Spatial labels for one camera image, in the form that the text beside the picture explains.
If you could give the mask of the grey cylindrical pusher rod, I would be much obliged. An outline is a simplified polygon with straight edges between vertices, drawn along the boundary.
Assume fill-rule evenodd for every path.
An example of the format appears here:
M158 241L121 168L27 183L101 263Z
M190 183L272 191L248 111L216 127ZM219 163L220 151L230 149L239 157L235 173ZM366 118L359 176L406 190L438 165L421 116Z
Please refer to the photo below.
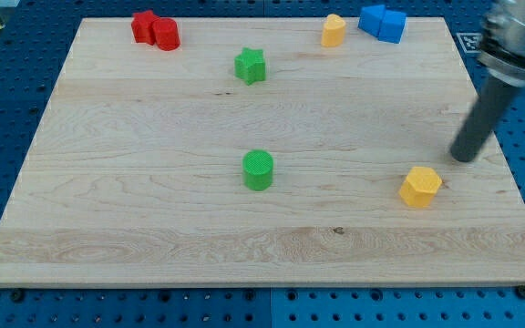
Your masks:
M473 161L519 92L519 80L488 76L450 146L452 158L459 162Z

